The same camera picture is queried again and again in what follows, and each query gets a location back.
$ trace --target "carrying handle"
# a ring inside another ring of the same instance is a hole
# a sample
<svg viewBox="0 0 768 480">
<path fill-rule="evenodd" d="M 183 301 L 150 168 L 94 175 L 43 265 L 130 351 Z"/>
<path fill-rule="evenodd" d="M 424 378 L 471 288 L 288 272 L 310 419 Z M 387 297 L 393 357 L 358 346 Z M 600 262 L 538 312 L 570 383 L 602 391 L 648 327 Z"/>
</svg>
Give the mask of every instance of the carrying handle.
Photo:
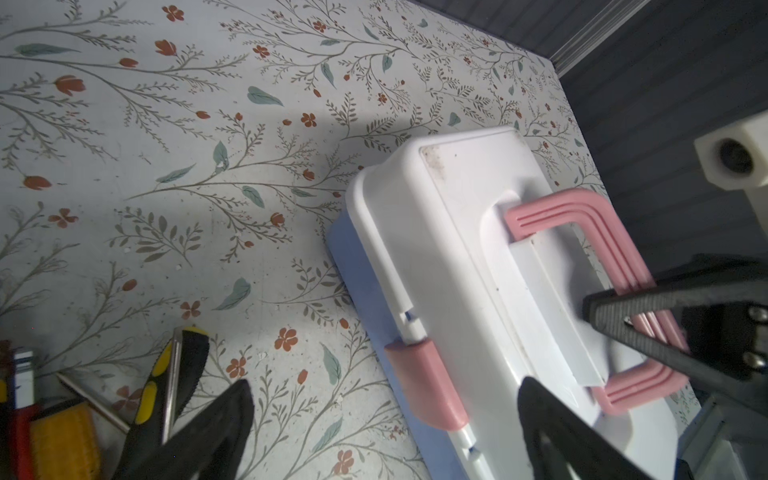
<svg viewBox="0 0 768 480">
<path fill-rule="evenodd" d="M 576 223 L 594 248 L 617 295 L 656 286 L 614 208 L 594 192 L 583 188 L 563 190 L 513 207 L 504 217 L 515 240 L 548 228 Z M 634 328 L 643 334 L 688 350 L 683 333 L 669 310 L 633 315 L 631 320 Z M 647 360 L 612 375 L 605 387 L 594 387 L 592 392 L 604 412 L 617 415 L 676 392 L 687 380 L 686 376 Z"/>
</svg>

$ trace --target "black and yellow utility knife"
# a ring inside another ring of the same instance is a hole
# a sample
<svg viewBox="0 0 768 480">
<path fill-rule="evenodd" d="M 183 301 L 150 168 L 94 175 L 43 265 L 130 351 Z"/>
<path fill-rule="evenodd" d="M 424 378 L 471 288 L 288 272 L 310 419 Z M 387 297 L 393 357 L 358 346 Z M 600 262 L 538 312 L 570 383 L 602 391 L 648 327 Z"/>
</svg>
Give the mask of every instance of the black and yellow utility knife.
<svg viewBox="0 0 768 480">
<path fill-rule="evenodd" d="M 141 403 L 125 438 L 123 452 L 113 478 L 125 475 L 139 466 L 163 444 L 164 407 L 169 400 L 168 383 L 173 367 L 173 343 L 173 340 L 168 342 L 144 384 Z M 209 349 L 208 334 L 193 326 L 181 330 L 179 343 L 181 355 L 173 419 L 181 414 L 192 398 L 197 382 L 203 375 Z"/>
</svg>

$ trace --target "black plastic object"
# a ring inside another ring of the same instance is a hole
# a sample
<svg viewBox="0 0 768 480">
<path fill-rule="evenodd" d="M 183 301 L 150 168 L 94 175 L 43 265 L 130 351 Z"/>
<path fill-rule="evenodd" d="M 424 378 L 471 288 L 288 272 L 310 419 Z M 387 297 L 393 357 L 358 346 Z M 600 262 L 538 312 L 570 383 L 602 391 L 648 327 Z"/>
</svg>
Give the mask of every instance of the black plastic object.
<svg viewBox="0 0 768 480">
<path fill-rule="evenodd" d="M 650 480 L 533 377 L 520 385 L 518 414 L 535 480 L 573 480 L 569 465 L 584 480 Z"/>
<path fill-rule="evenodd" d="M 175 416 L 181 415 L 184 407 L 192 398 L 197 382 L 203 375 L 205 362 L 208 360 L 209 341 L 208 336 L 203 333 L 184 330 L 181 343 L 181 361 L 179 364 L 179 383 L 177 390 L 176 412 Z M 170 342 L 165 350 L 160 354 L 160 358 L 155 362 L 153 372 L 158 363 L 163 362 L 166 367 L 155 376 L 150 373 L 144 388 L 147 388 L 149 382 L 153 382 L 157 387 L 157 393 L 153 399 L 142 396 L 141 404 L 137 411 L 137 416 L 142 408 L 152 408 L 149 419 L 137 425 L 134 420 L 131 423 L 131 429 L 125 437 L 125 445 L 118 463 L 118 469 L 115 471 L 117 478 L 119 475 L 130 472 L 141 464 L 146 458 L 149 458 L 162 445 L 163 434 L 163 407 L 167 395 L 168 373 L 170 370 Z"/>
<path fill-rule="evenodd" d="M 584 317 L 593 328 L 768 416 L 768 375 L 745 355 L 768 355 L 768 323 L 749 315 L 768 306 L 768 265 L 745 257 L 698 255 L 662 273 L 657 286 L 616 296 L 613 290 L 584 299 Z M 625 323 L 638 313 L 682 308 L 680 323 L 690 355 L 657 342 Z"/>
<path fill-rule="evenodd" d="M 238 380 L 156 449 L 115 480 L 232 480 L 253 424 L 248 381 Z"/>
</svg>

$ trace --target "floral pattern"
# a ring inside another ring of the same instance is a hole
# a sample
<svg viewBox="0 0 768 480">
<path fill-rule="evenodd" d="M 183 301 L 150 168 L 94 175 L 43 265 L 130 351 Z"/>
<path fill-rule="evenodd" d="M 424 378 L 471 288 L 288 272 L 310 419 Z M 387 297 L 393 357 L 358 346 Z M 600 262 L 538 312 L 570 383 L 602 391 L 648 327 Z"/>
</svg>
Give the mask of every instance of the floral pattern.
<svg viewBox="0 0 768 480">
<path fill-rule="evenodd" d="M 250 382 L 243 480 L 429 477 L 323 246 L 365 166 L 505 124 L 605 194 L 549 61 L 404 0 L 12 2 L 0 70 L 0 338 L 131 419 L 205 329 L 185 415 Z"/>
</svg>

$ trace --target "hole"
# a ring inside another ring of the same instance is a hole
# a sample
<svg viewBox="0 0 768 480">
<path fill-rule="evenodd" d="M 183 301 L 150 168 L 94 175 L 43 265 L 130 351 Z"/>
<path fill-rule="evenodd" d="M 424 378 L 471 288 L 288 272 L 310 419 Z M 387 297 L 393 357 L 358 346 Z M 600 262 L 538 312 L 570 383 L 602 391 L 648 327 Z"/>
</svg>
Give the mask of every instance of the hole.
<svg viewBox="0 0 768 480">
<path fill-rule="evenodd" d="M 749 175 L 754 169 L 750 152 L 731 138 L 727 138 L 720 145 L 720 162 L 725 168 L 739 175 Z"/>
</svg>

